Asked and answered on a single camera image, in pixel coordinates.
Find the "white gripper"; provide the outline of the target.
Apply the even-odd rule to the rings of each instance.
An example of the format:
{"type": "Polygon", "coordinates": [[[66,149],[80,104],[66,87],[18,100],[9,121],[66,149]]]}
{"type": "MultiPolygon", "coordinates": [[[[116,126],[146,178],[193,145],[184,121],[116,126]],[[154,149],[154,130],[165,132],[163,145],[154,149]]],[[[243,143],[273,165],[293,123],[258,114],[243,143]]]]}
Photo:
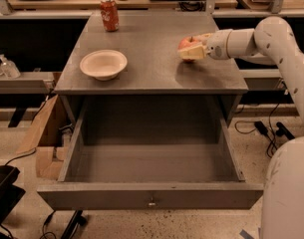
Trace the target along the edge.
{"type": "Polygon", "coordinates": [[[227,60],[229,58],[227,52],[227,42],[231,29],[219,30],[213,34],[205,33],[192,37],[195,42],[202,44],[186,47],[178,51],[179,56],[183,60],[201,60],[208,55],[215,60],[227,60]]]}

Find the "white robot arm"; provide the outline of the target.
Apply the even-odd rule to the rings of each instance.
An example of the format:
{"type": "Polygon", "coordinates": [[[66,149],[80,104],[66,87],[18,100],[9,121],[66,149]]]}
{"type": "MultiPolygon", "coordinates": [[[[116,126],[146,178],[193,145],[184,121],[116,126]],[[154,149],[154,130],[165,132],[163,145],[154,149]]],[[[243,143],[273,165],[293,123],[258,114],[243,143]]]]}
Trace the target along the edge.
{"type": "MultiPolygon", "coordinates": [[[[186,36],[179,40],[177,52],[184,61],[209,57],[276,66],[304,127],[304,53],[285,19],[269,16],[254,28],[186,36]]],[[[304,135],[287,140],[270,159],[259,239],[304,239],[304,135]]]]}

